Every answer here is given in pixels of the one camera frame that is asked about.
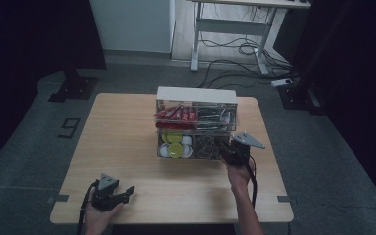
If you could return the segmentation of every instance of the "black cable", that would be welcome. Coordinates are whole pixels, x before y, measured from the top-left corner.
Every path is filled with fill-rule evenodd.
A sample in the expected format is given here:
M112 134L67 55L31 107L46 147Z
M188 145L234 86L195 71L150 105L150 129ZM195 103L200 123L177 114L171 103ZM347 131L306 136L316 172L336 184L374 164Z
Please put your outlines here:
M252 6L248 6L248 7L247 7L247 12L246 12L246 14L244 14L244 16L241 18L241 20L243 20L244 17L247 16L247 14L250 12L250 8L251 8L251 7L252 7Z
M256 13L258 12L258 7L254 7L254 9L255 9L255 12L253 13L253 16L251 15L251 18L250 18L251 21L255 20Z
M223 85L223 86L219 86L218 88L216 88L216 89L222 89L222 88L225 88L225 87L227 87L227 86L241 86L241 87L243 87L243 88L251 88L251 87L254 87L256 85L256 82L254 82L252 85L248 85L248 86L246 86L246 85L242 85L242 84L236 84L236 83L228 83L228 84L225 84L225 85Z
M239 72L241 74L244 74L244 75L247 75L248 73L246 73L245 71L243 70L228 70L228 71L225 71L225 72L222 72L220 73L219 75L226 75L226 74L230 74L231 72Z
M90 185L90 187L87 190L87 193L85 194L84 201L83 201L83 204L81 205L81 210L80 210L80 221L78 222L77 235L81 235L81 230L82 230L83 222L84 222L85 210L86 210L86 207L87 207L87 203L89 202L88 198L90 196L90 191L93 187L97 187L98 184L99 184L99 180L96 179L96 181Z
M288 235L292 234L291 222L288 222Z
M247 72L244 72L244 71L238 71L238 70L230 70L230 71L226 71L226 72L223 72L221 73L218 77L216 77L215 79L213 80L210 80L210 81L207 81L208 79L208 76L209 76L209 72L210 72L210 67L212 64L214 63L231 63L231 64L235 64L243 69L245 69ZM254 78L254 79L259 79L259 80L272 80L272 79L279 79L279 78L293 78L293 77L297 77L293 72L287 72L285 74L281 74L281 75L274 75L274 76L263 76L261 74L258 74L252 70L250 70L249 68L247 68L246 66L240 64L240 63L237 63L237 62L234 62L234 61L230 61L230 60L215 60L215 61L212 61L209 63L208 67L207 67L207 71L206 71L206 75L204 77L204 80L203 82L197 86L197 88L201 88L203 86L207 86L207 88L210 88L216 81L220 80L220 79L223 79L225 77L235 77L235 76L239 76L239 77L248 77L248 78ZM243 85L240 85L240 84L226 84L222 87L225 87L225 86L228 86L228 85L238 85L238 86L242 86L242 87L245 87L245 88L250 88L250 87L253 87L256 85L256 83L259 82L261 84L269 84L270 82L263 82L263 81L255 81L255 83L251 86L243 86Z
M249 166L249 162L246 163L246 161L243 161L243 164L246 167L246 170L249 173L250 179L252 180L252 183L253 183L252 205L253 205L253 207L255 207L256 206L256 196L258 194L258 182L256 181L256 162L255 162L255 159L252 156L250 156L250 158L253 159L253 162L255 164L255 171L252 171L252 169Z
M258 10L258 8L254 8L254 9L252 8L253 18L256 16L257 10ZM201 6L200 16L203 15L203 12L204 12L204 4L203 4L203 6ZM267 14L264 16L264 17L266 17L266 19L267 19L269 13L270 13L270 9L267 10ZM237 45L231 45L231 44L233 44L233 43L235 43L235 42L237 42L239 40L245 40L245 42L241 43L239 46L237 46ZM232 40L230 42L222 43L221 44L221 43L217 43L217 42L214 42L214 41L211 41L211 40L205 40L205 39L203 39L203 34L200 32L200 41L205 46L207 46L207 47L238 48L239 53L240 54L244 54L244 55L254 55L257 52L255 49L257 49L259 47L259 45L254 40L251 40L251 39L247 38L247 35L244 38L237 38L237 39ZM245 50L245 48L251 48L252 50L250 52L247 52ZM218 80L220 80L222 78L225 78L225 77L229 77L229 76L241 76L241 77L249 77L249 78L255 78L255 79L279 79L279 78L283 78L283 77L287 77L287 78L297 77L295 75L295 73L293 72L293 70L292 70L293 67L288 62L283 61L283 60L279 60L277 58L274 58L266 50L263 50L262 54L266 57L267 62L271 66L273 66L273 68L271 69L271 73L273 74L273 76L262 76L261 74L257 74L256 72L253 72L253 71L249 70L247 67L241 65L240 63L236 63L236 62L233 62L233 61L230 61L230 60L215 60L215 61L212 61L212 62L209 63L209 65L207 67L206 76L205 76L203 82L199 86L197 86L197 88L200 88L200 87L202 87L205 84L207 84L208 88L210 88L212 86L212 84L215 83L216 81L218 81ZM225 62L225 63L228 62L228 63L232 63L232 64L235 64L235 65L238 65L238 66L246 69L247 71L249 71L250 74L246 74L246 73L243 73L243 72L242 72L242 74L231 74L231 75L222 75L222 74L220 74L214 80L207 81L211 65L213 63L217 63L217 62ZM289 72L285 72L283 74L276 74L276 72L275 72L276 70L285 70L285 71L289 71ZM242 86L242 87L245 87L245 88L250 88L250 87L255 86L256 83L258 83L258 82L255 81L253 83L253 85L248 85L248 86L241 85L241 84L225 84L225 85L219 87L219 89L223 88L225 86L229 86L229 85L237 85L237 86Z
M214 3L214 7L215 7L215 14L218 16L219 19L221 19L221 17L219 16L218 12L216 11L216 3Z
M201 6L201 15L200 15L200 18L203 17L203 12L204 12L204 3L203 3L203 6Z
M271 8L267 8L267 14L266 14L266 20L265 20L266 22L267 22L268 15L270 14L270 9Z

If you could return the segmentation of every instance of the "clear plastic box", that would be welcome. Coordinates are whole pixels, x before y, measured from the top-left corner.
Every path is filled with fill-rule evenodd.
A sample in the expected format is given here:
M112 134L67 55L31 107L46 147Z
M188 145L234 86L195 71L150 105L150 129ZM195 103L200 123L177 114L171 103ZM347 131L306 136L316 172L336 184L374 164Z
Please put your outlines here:
M219 159L215 139L228 141L238 124L235 91L158 87L155 126L160 157ZM169 141L167 136L176 139ZM182 137L191 144L179 140Z

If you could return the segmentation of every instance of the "wire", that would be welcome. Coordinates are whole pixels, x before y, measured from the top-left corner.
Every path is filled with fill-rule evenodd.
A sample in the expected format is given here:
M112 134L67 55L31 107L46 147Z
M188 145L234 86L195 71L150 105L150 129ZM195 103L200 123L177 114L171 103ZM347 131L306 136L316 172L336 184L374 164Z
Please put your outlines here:
M254 165L254 168L255 168L255 176L256 176L256 160L255 160L255 158L253 158L253 156L250 156L250 158L253 161L253 165Z
M252 170L249 166L249 162L246 163L246 161L243 161L244 166L246 167L247 172L250 175L250 179L252 180L253 183L253 194L252 194L252 205L253 207L256 206L256 196L258 194L258 182L256 181L256 162L255 159L249 155L253 159L254 165L255 165L255 170Z
M241 20L243 20L244 17L247 16L247 14L250 12L250 8L251 8L251 7L252 7L252 6L248 6L248 7L247 7L247 12L246 12L246 14L244 14L244 16L241 18Z
M240 44L240 45L230 46L230 44L233 44L233 43L235 43L239 40L245 40L245 42ZM226 43L217 43L217 42L214 42L214 41L211 41L211 40L203 39L203 34L200 32L200 41L207 47L228 47L228 48L236 48L237 47L237 48L239 48L240 54L244 54L244 55L254 55L256 53L254 49L257 49L259 47L259 45L254 40L247 38L247 35L246 35L246 37L240 37L240 38L234 39L234 40L226 42ZM252 52L246 52L246 51L244 51L243 48L252 48L253 50L252 50ZM285 68L291 67L289 62L274 58L272 56L272 53L268 52L267 50L263 50L262 53L266 57L266 60L271 65L282 66L282 67L285 67Z
M96 181L94 183L92 183L90 185L90 187L88 187L87 193L84 196L83 204L81 205L81 210L80 210L80 219L79 219L78 227L77 227L77 235L81 235L85 210L86 210L86 207L87 207L87 203L89 202L88 198L90 197L90 191L93 187L97 187L98 184L99 184L99 180L96 179Z
M221 17L218 14L218 11L216 10L216 3L214 3L214 7L215 7L215 13L216 13L216 15L218 16L219 19L221 19Z
M203 6L201 6L201 15L200 15L201 18L203 17L203 12L204 12L204 3L203 3Z
M252 22L255 20L256 13L258 12L258 8L257 8L256 6L254 6L254 7L252 8L252 12L253 12L253 10L255 10L255 12L253 13L253 16L250 15L250 21L252 21Z
M241 69L243 69L243 70L225 71L223 73L220 73L216 78L214 78L212 80L208 80L210 68L215 63L230 63L230 64L234 64L234 65L241 67ZM221 88L226 87L226 86L241 86L241 87L244 87L244 88L251 88L251 87L255 86L257 83L266 85L266 84L270 84L269 80L279 79L279 78L284 78L284 77L293 78L293 77L296 77L296 75L293 71L291 71L291 72L286 72L286 73L280 74L280 75L275 74L274 76L263 76L263 75L255 72L255 71L250 70L249 68L247 68L246 66L244 66L240 63L230 61L230 60L215 60L215 61L212 61L212 62L209 63L207 70L206 70L206 75L204 77L204 80L201 82L200 85L197 86L197 88L202 88L202 87L210 88L215 82L217 82L218 80L221 80L223 78L226 78L226 77L252 78L252 79L255 80L255 82L252 85L242 85L242 84L230 83L230 84L225 84L223 86L220 86L217 89L221 89Z
M292 234L291 222L288 222L288 235Z

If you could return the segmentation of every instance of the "gray carpet floor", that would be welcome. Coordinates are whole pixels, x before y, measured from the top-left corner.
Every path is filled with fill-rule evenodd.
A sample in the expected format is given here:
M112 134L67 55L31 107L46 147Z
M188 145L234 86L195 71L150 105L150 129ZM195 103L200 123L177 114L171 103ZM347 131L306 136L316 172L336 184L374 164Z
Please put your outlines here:
M210 77L220 72L212 70ZM49 217L97 94L154 94L160 85L196 87L205 69L192 73L187 67L170 65L108 64L107 71L80 73L99 78L88 101L49 103L64 78L56 73L41 79L33 105L0 151L0 234L76 233L76 225L55 225ZM229 78L215 87L234 82L253 84L249 79ZM328 117L283 109L277 91L269 85L226 89L258 99L292 198L295 219L289 228L284 223L265 223L266 234L376 234L376 188ZM61 126L66 118L81 118L72 139L58 137L65 133Z

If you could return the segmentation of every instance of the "table leg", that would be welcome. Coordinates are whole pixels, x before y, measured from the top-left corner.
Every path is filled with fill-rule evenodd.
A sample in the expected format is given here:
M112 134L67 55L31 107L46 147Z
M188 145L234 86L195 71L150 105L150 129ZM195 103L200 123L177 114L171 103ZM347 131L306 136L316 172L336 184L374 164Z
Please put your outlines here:
M264 46L267 42L268 34L271 30L271 26L273 25L274 16L276 16L277 8L271 8L271 14L269 16L268 22L264 29L264 33L261 38L261 42L258 48L255 49L256 59L258 59L258 66L260 67L261 74L268 75L266 64L262 59L262 52L264 51Z
M201 19L201 3L198 3L197 9L197 18L195 20L195 36L194 36L194 44L192 45L192 53L191 53L191 71L198 70L198 22Z

